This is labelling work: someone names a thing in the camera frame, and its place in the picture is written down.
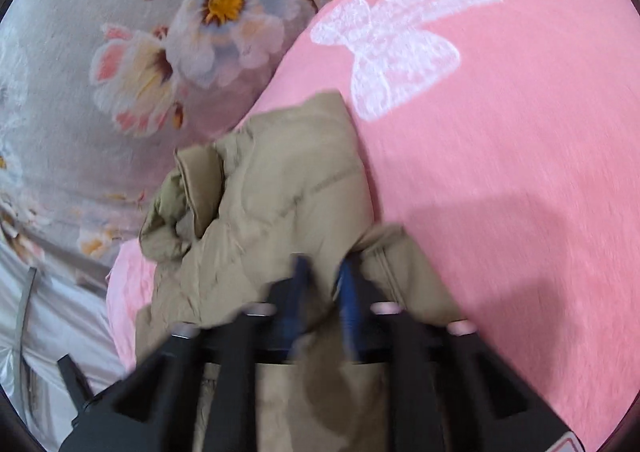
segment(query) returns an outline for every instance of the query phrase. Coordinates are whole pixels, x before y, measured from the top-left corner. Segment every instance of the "beige puffer jacket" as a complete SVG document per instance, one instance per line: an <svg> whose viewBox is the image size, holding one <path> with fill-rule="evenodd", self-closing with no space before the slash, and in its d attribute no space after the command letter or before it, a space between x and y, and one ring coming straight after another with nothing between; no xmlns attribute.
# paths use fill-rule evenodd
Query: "beige puffer jacket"
<svg viewBox="0 0 640 452"><path fill-rule="evenodd" d="M292 254L303 253L317 286L309 317L318 329L302 339L294 365L258 369L259 449L382 452L383 369L345 361L330 310L340 262L362 250L365 277L423 321L446 324L461 316L414 241L397 226L374 225L358 140L340 95L256 115L212 146L177 152L176 162L140 233L144 254L159 265L153 301L138 315L138 356L176 321L228 321L260 300L269 283L290 276ZM193 243L178 235L184 219Z"/></svg>

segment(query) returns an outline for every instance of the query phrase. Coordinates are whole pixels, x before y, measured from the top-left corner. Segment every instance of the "white flower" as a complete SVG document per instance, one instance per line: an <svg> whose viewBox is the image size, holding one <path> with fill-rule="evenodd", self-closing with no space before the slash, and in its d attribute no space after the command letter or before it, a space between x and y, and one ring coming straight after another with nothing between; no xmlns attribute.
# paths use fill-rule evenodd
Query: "white flower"
<svg viewBox="0 0 640 452"><path fill-rule="evenodd" d="M103 31L107 43L95 52L90 72L98 86L94 102L120 131L151 135L164 124L178 85L162 40L113 24Z"/></svg>
<svg viewBox="0 0 640 452"><path fill-rule="evenodd" d="M0 194L0 209L21 225L34 230L42 230L52 223L51 212L23 189L13 195Z"/></svg>
<svg viewBox="0 0 640 452"><path fill-rule="evenodd" d="M166 57L200 88L225 86L242 69L267 63L282 50L285 21L301 0L184 0L166 39Z"/></svg>

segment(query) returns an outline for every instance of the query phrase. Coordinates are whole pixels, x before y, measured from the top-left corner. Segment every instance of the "white bow print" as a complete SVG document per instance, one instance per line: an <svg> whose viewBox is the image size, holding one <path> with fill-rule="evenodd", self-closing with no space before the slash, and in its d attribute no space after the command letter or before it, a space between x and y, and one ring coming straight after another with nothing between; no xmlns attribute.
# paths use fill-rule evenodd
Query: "white bow print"
<svg viewBox="0 0 640 452"><path fill-rule="evenodd" d="M419 30L425 22L502 0L345 0L311 29L311 40L342 45L355 56L351 99L357 114L378 119L460 66L446 38Z"/></svg>

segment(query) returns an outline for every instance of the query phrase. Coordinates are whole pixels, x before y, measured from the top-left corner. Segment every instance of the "gray floral fabric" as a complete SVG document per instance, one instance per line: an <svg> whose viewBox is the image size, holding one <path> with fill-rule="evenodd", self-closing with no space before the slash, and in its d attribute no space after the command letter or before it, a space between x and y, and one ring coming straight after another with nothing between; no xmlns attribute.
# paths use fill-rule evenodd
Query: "gray floral fabric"
<svg viewBox="0 0 640 452"><path fill-rule="evenodd" d="M329 0L14 0L0 23L0 244L100 281L176 148L232 128Z"/></svg>

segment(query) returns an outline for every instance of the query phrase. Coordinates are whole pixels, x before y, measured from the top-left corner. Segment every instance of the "pink fabric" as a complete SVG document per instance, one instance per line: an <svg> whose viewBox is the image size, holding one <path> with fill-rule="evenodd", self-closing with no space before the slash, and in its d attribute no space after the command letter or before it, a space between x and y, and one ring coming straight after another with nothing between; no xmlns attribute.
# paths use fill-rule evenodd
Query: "pink fabric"
<svg viewBox="0 0 640 452"><path fill-rule="evenodd" d="M143 257L138 239L124 242L111 269L107 317L116 351L127 371L136 366L136 314L151 303L156 264Z"/></svg>
<svg viewBox="0 0 640 452"><path fill-rule="evenodd" d="M336 0L250 114L338 88L379 213L595 451L640 388L629 0Z"/></svg>

